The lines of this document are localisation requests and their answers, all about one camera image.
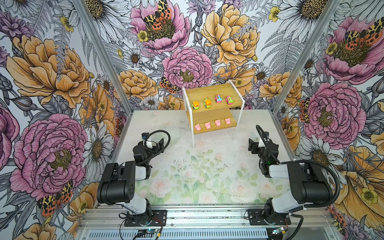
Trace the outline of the pink green toy truck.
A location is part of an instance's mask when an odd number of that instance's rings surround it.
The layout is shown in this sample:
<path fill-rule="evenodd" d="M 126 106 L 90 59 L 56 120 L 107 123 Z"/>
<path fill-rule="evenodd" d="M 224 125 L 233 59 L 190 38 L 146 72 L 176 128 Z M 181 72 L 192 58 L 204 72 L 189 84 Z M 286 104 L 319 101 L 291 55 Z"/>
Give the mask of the pink green toy truck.
<path fill-rule="evenodd" d="M 226 102 L 228 105 L 232 105 L 234 103 L 234 99 L 231 96 L 226 97 Z"/>

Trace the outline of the pink toy car blue windows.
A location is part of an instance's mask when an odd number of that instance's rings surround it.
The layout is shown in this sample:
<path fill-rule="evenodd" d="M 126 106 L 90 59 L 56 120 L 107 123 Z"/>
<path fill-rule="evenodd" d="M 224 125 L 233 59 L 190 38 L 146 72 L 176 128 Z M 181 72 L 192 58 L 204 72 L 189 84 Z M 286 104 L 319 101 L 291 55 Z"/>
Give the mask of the pink toy car blue windows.
<path fill-rule="evenodd" d="M 216 103 L 221 103 L 222 102 L 221 95 L 215 95 L 215 101 L 216 101 Z"/>

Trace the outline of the green orange toy car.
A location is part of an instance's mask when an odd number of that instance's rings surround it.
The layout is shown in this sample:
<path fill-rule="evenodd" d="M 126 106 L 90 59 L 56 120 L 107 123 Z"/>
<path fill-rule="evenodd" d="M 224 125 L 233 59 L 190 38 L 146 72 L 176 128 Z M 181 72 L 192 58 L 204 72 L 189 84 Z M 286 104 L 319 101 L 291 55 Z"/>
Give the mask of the green orange toy car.
<path fill-rule="evenodd" d="M 203 101 L 205 108 L 210 108 L 212 106 L 212 102 L 209 99 L 205 99 Z"/>

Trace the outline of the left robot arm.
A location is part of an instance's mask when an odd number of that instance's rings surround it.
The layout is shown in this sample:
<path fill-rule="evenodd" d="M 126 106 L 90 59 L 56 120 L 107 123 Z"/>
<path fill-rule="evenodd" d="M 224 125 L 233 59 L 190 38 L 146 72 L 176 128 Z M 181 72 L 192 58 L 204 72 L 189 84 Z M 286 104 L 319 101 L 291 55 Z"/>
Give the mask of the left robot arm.
<path fill-rule="evenodd" d="M 151 218 L 149 201 L 135 193 L 136 182 L 147 180 L 151 174 L 150 161 L 164 152 L 164 139 L 159 142 L 142 140 L 133 148 L 133 161 L 107 164 L 97 190 L 100 204 L 118 205 L 138 217 Z"/>

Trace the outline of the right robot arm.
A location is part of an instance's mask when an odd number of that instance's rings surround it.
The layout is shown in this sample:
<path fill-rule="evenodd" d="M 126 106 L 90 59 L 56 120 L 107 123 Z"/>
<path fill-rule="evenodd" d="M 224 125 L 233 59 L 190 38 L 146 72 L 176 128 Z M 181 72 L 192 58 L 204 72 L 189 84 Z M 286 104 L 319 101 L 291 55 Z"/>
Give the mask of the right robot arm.
<path fill-rule="evenodd" d="M 268 140 L 257 142 L 249 139 L 248 151 L 259 157 L 259 167 L 264 177 L 284 179 L 290 190 L 270 198 L 262 210 L 249 210 L 250 222 L 264 221 L 266 225 L 290 222 L 290 214 L 307 209 L 323 208 L 332 204 L 340 193 L 340 184 L 333 191 L 322 170 L 332 171 L 328 166 L 314 161 L 287 161 L 277 159 L 279 145 Z"/>

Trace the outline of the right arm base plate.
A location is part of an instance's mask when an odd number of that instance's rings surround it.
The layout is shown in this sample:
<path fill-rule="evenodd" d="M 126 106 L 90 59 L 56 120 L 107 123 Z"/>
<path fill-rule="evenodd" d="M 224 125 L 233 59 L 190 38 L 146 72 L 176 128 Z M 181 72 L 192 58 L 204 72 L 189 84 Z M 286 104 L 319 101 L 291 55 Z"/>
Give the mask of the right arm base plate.
<path fill-rule="evenodd" d="M 249 209 L 245 213 L 245 218 L 249 220 L 251 226 L 277 226 L 291 225 L 288 214 L 267 213 L 264 209 Z"/>

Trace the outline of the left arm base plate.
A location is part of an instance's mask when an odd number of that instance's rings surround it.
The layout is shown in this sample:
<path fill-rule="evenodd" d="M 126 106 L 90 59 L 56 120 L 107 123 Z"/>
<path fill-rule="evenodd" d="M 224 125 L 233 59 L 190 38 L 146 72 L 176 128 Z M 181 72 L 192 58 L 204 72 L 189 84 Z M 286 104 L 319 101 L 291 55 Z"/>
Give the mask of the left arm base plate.
<path fill-rule="evenodd" d="M 128 212 L 124 221 L 125 227 L 165 227 L 167 210 L 152 210 L 151 213 L 133 214 Z"/>

